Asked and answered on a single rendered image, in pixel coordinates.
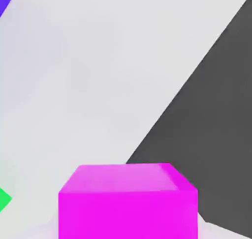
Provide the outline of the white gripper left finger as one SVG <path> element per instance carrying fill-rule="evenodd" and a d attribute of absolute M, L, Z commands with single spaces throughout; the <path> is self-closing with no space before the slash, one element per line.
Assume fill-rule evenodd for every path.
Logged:
<path fill-rule="evenodd" d="M 34 239 L 58 239 L 58 215 L 47 222 L 40 225 L 35 232 Z"/>

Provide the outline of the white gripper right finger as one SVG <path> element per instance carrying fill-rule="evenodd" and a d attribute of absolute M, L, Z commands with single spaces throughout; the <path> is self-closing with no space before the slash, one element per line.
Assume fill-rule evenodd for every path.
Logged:
<path fill-rule="evenodd" d="M 250 239 L 220 226 L 206 222 L 198 214 L 198 239 Z"/>

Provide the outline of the small green cube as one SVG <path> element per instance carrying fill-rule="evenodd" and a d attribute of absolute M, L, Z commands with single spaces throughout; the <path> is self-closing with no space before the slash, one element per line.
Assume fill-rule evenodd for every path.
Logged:
<path fill-rule="evenodd" d="M 0 188 L 0 212 L 9 204 L 12 197 Z"/>

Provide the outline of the small magenta cube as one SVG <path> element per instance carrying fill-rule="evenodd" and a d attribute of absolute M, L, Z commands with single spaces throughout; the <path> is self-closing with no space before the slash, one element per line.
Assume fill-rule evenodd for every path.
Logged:
<path fill-rule="evenodd" d="M 198 191 L 169 163 L 81 165 L 58 194 L 58 239 L 198 239 Z"/>

